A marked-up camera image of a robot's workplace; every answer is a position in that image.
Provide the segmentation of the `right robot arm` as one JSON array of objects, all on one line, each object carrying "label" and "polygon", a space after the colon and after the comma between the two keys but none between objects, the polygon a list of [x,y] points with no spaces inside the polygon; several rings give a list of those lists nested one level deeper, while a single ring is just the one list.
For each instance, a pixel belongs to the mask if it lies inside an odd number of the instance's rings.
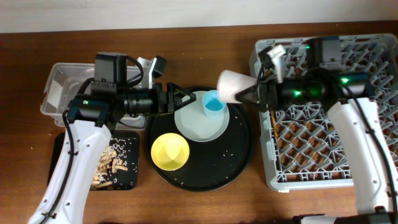
[{"label": "right robot arm", "polygon": [[397,222],[396,55],[390,34],[256,42],[238,97],[259,111],[269,187],[356,193],[354,216],[294,223]]}]

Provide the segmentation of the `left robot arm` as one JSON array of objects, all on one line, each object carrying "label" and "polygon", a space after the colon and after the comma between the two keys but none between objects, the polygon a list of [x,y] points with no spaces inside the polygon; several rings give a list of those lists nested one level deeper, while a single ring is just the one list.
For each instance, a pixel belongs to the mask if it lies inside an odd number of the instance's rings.
[{"label": "left robot arm", "polygon": [[81,223],[96,166],[125,115],[173,113],[196,100],[169,82],[138,88],[145,76],[159,78],[167,64],[156,56],[139,62],[129,55],[99,52],[94,76],[83,82],[62,113],[65,138],[44,197],[29,223]]}]

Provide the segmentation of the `yellow bowl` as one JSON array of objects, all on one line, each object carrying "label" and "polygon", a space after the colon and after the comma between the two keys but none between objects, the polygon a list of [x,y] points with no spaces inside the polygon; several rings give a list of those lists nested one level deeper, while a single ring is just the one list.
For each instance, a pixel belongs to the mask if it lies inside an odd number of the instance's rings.
[{"label": "yellow bowl", "polygon": [[151,146],[152,162],[166,171],[177,170],[185,165],[190,156],[187,140],[176,133],[166,133],[159,136]]}]

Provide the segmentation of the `pink cup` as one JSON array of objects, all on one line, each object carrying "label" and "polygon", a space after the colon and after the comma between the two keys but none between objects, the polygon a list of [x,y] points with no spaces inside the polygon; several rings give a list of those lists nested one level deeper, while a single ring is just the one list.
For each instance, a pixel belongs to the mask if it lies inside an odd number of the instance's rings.
[{"label": "pink cup", "polygon": [[253,77],[231,70],[223,70],[217,83],[218,98],[224,103],[240,103],[235,97],[237,93],[256,84]]}]

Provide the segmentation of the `wooden chopstick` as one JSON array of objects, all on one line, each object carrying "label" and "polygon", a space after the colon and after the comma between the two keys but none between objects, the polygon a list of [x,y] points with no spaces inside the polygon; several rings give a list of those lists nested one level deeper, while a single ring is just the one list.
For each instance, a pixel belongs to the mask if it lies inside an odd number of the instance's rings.
[{"label": "wooden chopstick", "polygon": [[274,136],[275,139],[278,139],[278,134],[277,134],[277,127],[276,127],[276,121],[275,121],[275,116],[274,116],[274,111],[270,111],[270,116],[271,116],[271,123],[272,123],[272,128],[274,130]]}]

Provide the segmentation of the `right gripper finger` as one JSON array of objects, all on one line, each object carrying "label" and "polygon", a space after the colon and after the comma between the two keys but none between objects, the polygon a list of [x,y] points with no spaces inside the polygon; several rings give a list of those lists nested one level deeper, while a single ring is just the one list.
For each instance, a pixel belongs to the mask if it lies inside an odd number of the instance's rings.
[{"label": "right gripper finger", "polygon": [[257,90],[257,86],[258,86],[258,82],[257,81],[244,83],[242,85],[242,87],[241,87],[240,92],[241,93],[252,93],[252,92],[255,92]]},{"label": "right gripper finger", "polygon": [[261,103],[256,90],[243,90],[235,94],[237,101],[245,104],[259,105]]}]

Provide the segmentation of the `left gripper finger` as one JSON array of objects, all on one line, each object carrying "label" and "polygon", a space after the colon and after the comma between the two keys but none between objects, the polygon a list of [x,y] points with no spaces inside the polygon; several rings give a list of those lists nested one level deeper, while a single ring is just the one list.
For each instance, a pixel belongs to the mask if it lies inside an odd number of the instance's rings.
[{"label": "left gripper finger", "polygon": [[187,96],[189,99],[194,99],[194,100],[197,98],[196,94],[178,85],[172,85],[171,90],[174,93],[174,95],[179,98],[183,98],[184,96]]},{"label": "left gripper finger", "polygon": [[193,103],[194,101],[196,101],[195,98],[189,98],[185,101],[183,101],[181,98],[175,98],[172,103],[172,111],[178,111],[179,109],[189,105],[190,103]]}]

